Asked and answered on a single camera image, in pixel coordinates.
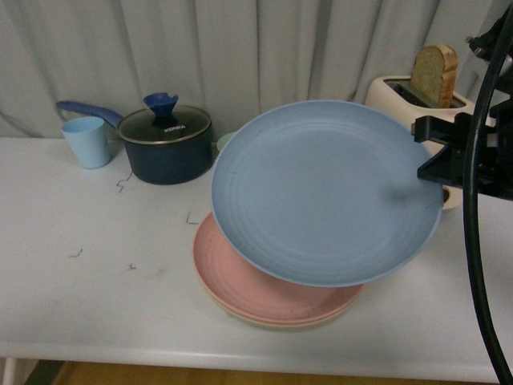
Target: blue plate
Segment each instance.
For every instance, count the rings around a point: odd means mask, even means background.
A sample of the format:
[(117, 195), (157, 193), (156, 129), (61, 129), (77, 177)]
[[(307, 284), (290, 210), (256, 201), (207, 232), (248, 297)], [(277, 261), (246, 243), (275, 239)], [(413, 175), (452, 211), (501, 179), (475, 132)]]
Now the blue plate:
[(293, 103), (250, 121), (223, 148), (212, 212), (232, 247), (274, 277), (359, 285), (405, 265), (433, 235), (442, 186), (417, 178), (429, 158), (381, 112)]

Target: white toaster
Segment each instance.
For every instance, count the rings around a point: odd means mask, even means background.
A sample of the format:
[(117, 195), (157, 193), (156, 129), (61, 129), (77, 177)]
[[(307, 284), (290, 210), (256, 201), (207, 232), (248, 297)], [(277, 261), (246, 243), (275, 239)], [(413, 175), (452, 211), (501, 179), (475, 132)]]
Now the white toaster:
[[(392, 116), (404, 124), (408, 130), (417, 118), (435, 116), (454, 122), (454, 117), (460, 112), (474, 113), (474, 104), (463, 96), (453, 94), (450, 108), (437, 108), (410, 86), (409, 76), (385, 76), (375, 79), (367, 92), (366, 106), (375, 108)], [(431, 155), (442, 149), (442, 145), (424, 142)], [(458, 188), (444, 186), (444, 209), (451, 209), (462, 201), (462, 192)]]

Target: saucepan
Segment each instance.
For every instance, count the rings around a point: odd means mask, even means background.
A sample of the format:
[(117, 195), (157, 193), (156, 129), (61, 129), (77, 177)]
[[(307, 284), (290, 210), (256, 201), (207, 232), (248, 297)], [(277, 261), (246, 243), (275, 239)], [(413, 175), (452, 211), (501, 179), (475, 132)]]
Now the saucepan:
[(152, 184), (179, 184), (204, 174), (212, 166), (212, 121), (207, 112), (176, 106), (177, 96), (160, 92), (144, 98), (148, 108), (122, 117), (86, 103), (63, 100), (63, 110), (98, 116), (123, 139), (134, 174)]

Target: pink plate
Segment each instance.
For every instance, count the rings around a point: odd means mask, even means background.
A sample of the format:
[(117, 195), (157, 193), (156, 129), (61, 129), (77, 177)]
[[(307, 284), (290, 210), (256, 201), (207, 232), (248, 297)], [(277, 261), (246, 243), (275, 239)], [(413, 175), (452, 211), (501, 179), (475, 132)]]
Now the pink plate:
[(275, 278), (243, 259), (224, 239), (212, 214), (201, 223), (193, 246), (196, 272), (226, 310), (270, 326), (306, 326), (341, 313), (363, 285), (303, 286)]

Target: black cable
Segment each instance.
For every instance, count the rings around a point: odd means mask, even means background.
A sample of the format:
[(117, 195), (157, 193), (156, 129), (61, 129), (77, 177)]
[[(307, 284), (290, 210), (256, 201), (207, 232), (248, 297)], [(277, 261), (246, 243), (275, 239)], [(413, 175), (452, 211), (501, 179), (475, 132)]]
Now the black cable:
[(474, 300), (475, 313), (485, 347), (487, 348), (497, 378), (502, 385), (512, 385), (513, 377), (511, 376), (511, 371), (500, 347), (499, 340), (497, 339), (497, 334), (495, 333), (495, 328), (491, 320), (490, 307), (488, 306), (479, 243), (477, 179), (479, 149), (485, 136), (484, 126), (490, 108), (491, 97), (493, 96), (495, 85), (507, 52), (511, 46), (512, 38), (513, 6), (510, 6), (503, 29), (495, 44), (495, 49), (491, 56), (483, 85), (476, 100), (463, 168), (463, 225), (465, 229), (465, 246), (467, 248), (467, 264), (472, 298)]

